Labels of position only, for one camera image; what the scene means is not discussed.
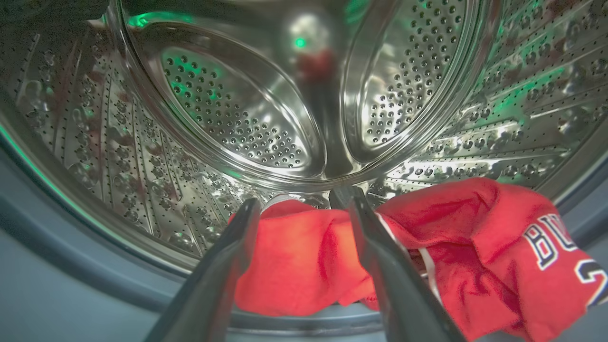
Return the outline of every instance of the washing machine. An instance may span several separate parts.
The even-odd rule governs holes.
[[[487,177],[608,266],[608,2],[0,5],[0,340],[143,341],[250,198]],[[602,341],[606,305],[558,340]],[[355,303],[227,341],[382,341]],[[483,341],[512,341],[495,333]]]

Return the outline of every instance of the shiny metal surface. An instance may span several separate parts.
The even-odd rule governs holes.
[[[485,176],[559,201],[606,157],[604,1],[217,4],[2,29],[7,144],[167,267],[192,269],[248,198],[328,208],[358,184],[379,205]]]

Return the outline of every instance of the number 2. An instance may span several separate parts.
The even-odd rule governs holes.
[[[593,259],[580,260],[574,269],[576,276],[583,284],[600,281],[599,288],[593,294],[587,308],[604,304],[608,301],[608,275]]]

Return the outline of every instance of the stainless steel drum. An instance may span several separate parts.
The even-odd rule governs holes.
[[[600,0],[112,0],[2,28],[2,137],[67,208],[187,273],[246,199],[470,177],[559,202],[608,151]]]

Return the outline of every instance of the red clothing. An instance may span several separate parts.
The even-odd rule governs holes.
[[[441,301],[469,340],[506,330],[547,341],[608,299],[606,273],[574,246],[551,202],[523,187],[474,178],[392,198],[377,212],[414,258],[427,249]],[[358,300],[377,309],[348,213],[298,201],[263,212],[238,307],[304,316]]]

